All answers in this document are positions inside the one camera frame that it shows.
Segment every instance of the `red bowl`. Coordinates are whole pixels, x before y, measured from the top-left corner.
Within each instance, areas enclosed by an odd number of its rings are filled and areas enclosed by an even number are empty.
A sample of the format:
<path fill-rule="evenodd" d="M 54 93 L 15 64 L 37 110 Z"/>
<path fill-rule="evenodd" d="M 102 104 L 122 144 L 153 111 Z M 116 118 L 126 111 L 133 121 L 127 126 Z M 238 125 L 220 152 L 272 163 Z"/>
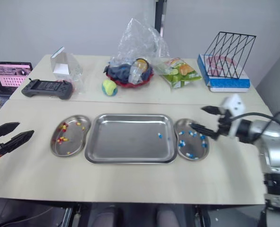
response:
<path fill-rule="evenodd" d="M 147 80 L 144 80 L 143 82 L 141 82 L 141 83 L 139 83 L 139 84 L 131 84 L 131 83 L 123 84 L 123 83 L 121 83 L 119 80 L 115 80 L 115 79 L 113 79 L 112 77 L 110 77 L 108 74 L 106 74 L 106 76 L 107 76 L 109 79 L 111 79 L 111 80 L 114 81 L 117 85 L 120 85 L 121 87 L 139 87 L 139 86 L 141 86 L 141 85 L 147 84 L 147 83 L 150 81 L 150 79 L 153 77 L 153 75 L 154 75 L 154 72 L 153 72 L 153 70 L 152 70 L 152 71 L 151 71 L 151 74 L 150 74 L 150 76 L 149 76 L 149 78 L 148 78 Z"/>

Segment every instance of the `laptop screen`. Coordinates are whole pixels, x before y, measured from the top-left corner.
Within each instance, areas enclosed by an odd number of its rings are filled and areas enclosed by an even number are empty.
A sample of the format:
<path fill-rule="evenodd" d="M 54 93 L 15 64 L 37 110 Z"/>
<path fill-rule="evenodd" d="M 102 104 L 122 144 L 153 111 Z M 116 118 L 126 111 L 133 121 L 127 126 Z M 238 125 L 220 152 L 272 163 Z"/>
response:
<path fill-rule="evenodd" d="M 0 62 L 0 96 L 10 97 L 31 71 L 28 62 Z"/>

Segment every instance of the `table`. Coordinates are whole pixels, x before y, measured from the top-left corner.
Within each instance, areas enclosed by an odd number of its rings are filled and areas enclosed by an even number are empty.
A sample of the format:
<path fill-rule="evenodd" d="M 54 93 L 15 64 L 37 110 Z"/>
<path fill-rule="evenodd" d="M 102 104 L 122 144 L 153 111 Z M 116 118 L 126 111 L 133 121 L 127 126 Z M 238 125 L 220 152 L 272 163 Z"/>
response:
<path fill-rule="evenodd" d="M 75 56 L 83 68 L 83 79 L 86 92 L 84 94 L 74 94 L 70 101 L 94 101 L 94 102 L 117 102 L 117 103 L 154 103 L 154 104 L 184 104 L 184 105 L 219 105 L 221 101 L 231 93 L 210 92 L 202 80 L 179 89 L 171 89 L 165 80 L 155 75 L 151 81 L 139 88 L 119 87 L 118 94 L 114 97 L 103 95 L 101 85 L 106 75 L 103 73 L 105 66 L 110 60 L 109 56 Z M 195 59 L 184 59 L 198 73 L 200 73 Z M 56 80 L 52 73 L 50 55 L 46 55 L 38 63 L 29 75 L 32 79 Z M 29 82 L 24 83 L 11 96 L 12 100 L 51 100 L 56 97 L 35 96 L 28 98 L 21 93 L 22 88 Z M 240 93 L 240 96 L 248 105 L 265 105 L 253 86 L 249 92 Z"/>
<path fill-rule="evenodd" d="M 55 80 L 46 55 L 34 68 L 32 79 Z M 155 202 L 188 204 L 264 203 L 263 176 L 257 149 L 236 139 L 210 140 L 210 153 L 202 161 L 181 157 L 170 164 L 114 165 L 92 164 L 84 151 L 70 158 L 56 157 L 49 143 L 56 126 L 65 118 L 83 114 L 94 120 L 105 113 L 166 114 L 177 121 L 190 118 L 206 127 L 217 128 L 217 116 L 200 110 L 219 105 L 231 93 L 212 93 L 204 81 L 171 89 L 155 75 L 137 89 L 119 88 L 114 97 L 102 93 L 107 56 L 76 56 L 83 67 L 84 94 L 70 100 L 57 97 L 25 97 L 15 91 L 0 110 L 0 125 L 20 122 L 10 137 L 34 130 L 30 141 L 0 158 L 0 197 L 45 201 Z M 199 72 L 195 59 L 186 59 Z M 270 114 L 254 87 L 240 94 L 248 112 Z"/>
<path fill-rule="evenodd" d="M 202 161 L 177 157 L 170 164 L 92 164 L 84 151 L 70 158 L 56 157 L 49 141 L 58 123 L 84 114 L 91 121 L 102 113 L 162 113 L 173 121 L 191 118 L 216 129 L 217 116 L 202 105 L 9 100 L 0 110 L 0 124 L 20 125 L 0 142 L 35 130 L 23 146 L 0 158 L 0 197 L 51 201 L 156 202 L 191 204 L 262 204 L 263 176 L 258 151 L 249 144 L 220 137 L 210 140 Z M 265 105 L 248 111 L 270 114 Z"/>

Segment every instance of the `pill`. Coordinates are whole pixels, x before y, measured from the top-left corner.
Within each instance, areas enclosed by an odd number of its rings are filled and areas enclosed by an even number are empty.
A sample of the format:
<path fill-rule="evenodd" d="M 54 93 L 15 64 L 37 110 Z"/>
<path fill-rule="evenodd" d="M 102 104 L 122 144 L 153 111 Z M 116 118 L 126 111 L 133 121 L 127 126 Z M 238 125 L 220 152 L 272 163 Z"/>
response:
<path fill-rule="evenodd" d="M 193 157 L 193 155 L 192 155 L 192 154 L 190 154 L 190 153 L 186 153 L 186 156 L 187 156 L 187 157 L 190 157 L 190 158 L 192 158 L 192 157 Z"/>

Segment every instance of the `stainless steel tray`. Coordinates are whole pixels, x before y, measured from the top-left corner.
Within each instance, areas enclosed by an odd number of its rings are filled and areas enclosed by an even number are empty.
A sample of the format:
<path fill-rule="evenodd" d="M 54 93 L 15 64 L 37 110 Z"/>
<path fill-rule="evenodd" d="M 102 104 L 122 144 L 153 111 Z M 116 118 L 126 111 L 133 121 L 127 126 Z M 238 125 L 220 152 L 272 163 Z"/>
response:
<path fill-rule="evenodd" d="M 206 136 L 190 135 L 190 132 L 194 134 L 196 131 L 190 126 L 191 123 L 196 123 L 190 119 L 180 119 L 175 123 L 175 133 L 177 136 L 177 146 L 179 155 L 190 161 L 203 160 L 209 153 L 209 141 Z M 180 141 L 185 142 L 185 146 L 180 146 Z"/>
<path fill-rule="evenodd" d="M 56 156 L 67 157 L 81 151 L 85 146 L 86 135 L 91 126 L 86 116 L 75 115 L 63 120 L 55 129 L 51 138 L 52 153 Z M 58 142 L 61 137 L 67 141 Z"/>
<path fill-rule="evenodd" d="M 103 114 L 85 149 L 93 163 L 169 163 L 177 156 L 172 120 L 161 114 Z"/>

